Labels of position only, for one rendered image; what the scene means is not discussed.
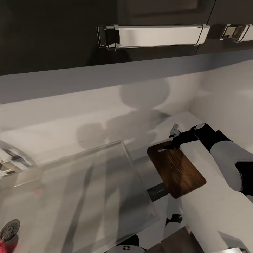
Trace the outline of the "cutting board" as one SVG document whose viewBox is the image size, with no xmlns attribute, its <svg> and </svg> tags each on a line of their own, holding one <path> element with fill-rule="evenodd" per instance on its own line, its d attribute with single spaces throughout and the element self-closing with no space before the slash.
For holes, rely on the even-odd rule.
<svg viewBox="0 0 253 253">
<path fill-rule="evenodd" d="M 150 146 L 147 151 L 171 193 L 178 198 L 205 185 L 207 181 L 180 148 L 157 151 L 157 149 L 171 145 L 171 142 L 172 140 L 169 140 Z"/>
</svg>

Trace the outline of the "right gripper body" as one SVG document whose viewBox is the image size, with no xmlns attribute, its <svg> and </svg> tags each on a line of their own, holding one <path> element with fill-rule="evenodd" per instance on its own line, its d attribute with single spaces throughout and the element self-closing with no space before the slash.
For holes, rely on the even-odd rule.
<svg viewBox="0 0 253 253">
<path fill-rule="evenodd" d="M 185 132 L 180 132 L 179 136 L 176 136 L 175 138 L 173 138 L 171 143 L 173 144 L 175 148 L 179 149 L 181 144 L 187 143 L 187 142 L 189 141 L 186 139 Z"/>
</svg>

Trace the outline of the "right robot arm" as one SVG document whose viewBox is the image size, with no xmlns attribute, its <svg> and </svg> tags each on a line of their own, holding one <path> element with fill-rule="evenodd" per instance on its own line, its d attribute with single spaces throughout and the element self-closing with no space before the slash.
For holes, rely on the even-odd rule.
<svg viewBox="0 0 253 253">
<path fill-rule="evenodd" d="M 178 124 L 174 124 L 169 138 L 171 145 L 164 149 L 179 149 L 183 143 L 200 140 L 211 153 L 225 181 L 234 191 L 241 192 L 253 204 L 253 153 L 232 142 L 223 132 L 215 132 L 206 124 L 201 123 L 187 132 L 179 132 Z"/>
</svg>

